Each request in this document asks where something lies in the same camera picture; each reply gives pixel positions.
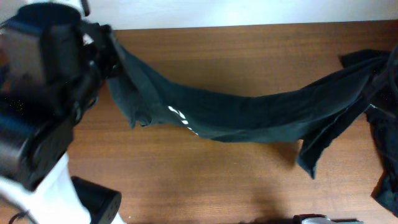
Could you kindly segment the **dark green t-shirt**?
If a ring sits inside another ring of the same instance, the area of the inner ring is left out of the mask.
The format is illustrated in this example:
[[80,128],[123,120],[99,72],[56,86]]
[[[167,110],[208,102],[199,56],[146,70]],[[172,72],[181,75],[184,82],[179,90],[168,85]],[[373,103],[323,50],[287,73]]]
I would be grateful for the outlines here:
[[122,70],[108,80],[111,96],[131,126],[173,124],[221,142],[301,141],[297,162],[311,177],[323,151],[369,108],[363,91],[389,52],[341,56],[343,69],[301,89],[237,96],[172,82],[117,45]]

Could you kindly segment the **black garment white logo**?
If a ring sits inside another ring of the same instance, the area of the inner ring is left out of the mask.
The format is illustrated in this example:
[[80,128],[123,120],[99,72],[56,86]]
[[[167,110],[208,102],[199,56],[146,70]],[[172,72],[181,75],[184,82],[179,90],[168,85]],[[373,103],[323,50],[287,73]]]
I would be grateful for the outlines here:
[[397,216],[397,49],[360,50],[341,56],[340,62],[344,68],[361,65],[373,73],[342,123],[349,126],[360,114],[366,115],[384,169],[373,199]]

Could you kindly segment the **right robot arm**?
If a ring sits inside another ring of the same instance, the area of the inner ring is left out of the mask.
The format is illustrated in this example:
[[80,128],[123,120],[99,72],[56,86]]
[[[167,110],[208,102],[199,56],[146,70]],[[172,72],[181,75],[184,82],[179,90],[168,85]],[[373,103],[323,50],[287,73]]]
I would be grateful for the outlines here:
[[322,214],[302,214],[293,217],[294,224],[364,224],[357,219],[337,219],[332,220]]

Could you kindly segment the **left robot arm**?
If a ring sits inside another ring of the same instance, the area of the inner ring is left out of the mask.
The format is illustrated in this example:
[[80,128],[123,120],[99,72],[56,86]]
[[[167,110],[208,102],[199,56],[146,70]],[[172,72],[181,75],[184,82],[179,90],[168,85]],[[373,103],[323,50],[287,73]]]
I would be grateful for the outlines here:
[[122,65],[86,1],[27,1],[1,24],[1,198],[31,223],[122,222],[122,195],[71,176],[74,127]]

